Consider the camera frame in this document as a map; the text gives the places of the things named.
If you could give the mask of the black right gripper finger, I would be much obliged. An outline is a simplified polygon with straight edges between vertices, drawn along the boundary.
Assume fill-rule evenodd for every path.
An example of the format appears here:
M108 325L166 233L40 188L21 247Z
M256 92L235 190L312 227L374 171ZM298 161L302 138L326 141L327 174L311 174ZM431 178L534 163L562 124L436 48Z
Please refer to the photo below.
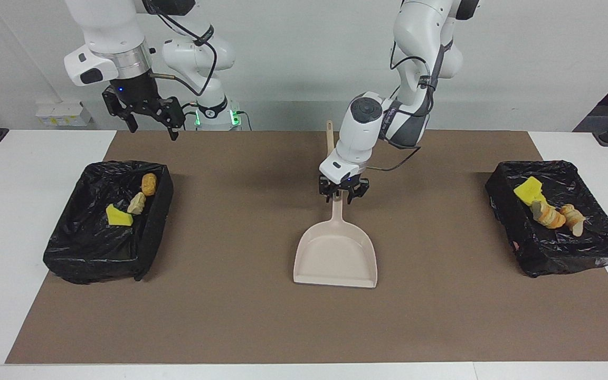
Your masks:
M183 107L179 104L176 97L157 99L156 104L155 120L164 125L167 128L170 139L176 141L179 136L179 130L184 128L186 122Z
M120 99L112 87L106 87L102 93L102 96L104 105L106 105L109 114L125 121L128 130L130 130L131 133L135 133L137 131L138 124L132 115L132 108L130 106L124 107L121 104Z

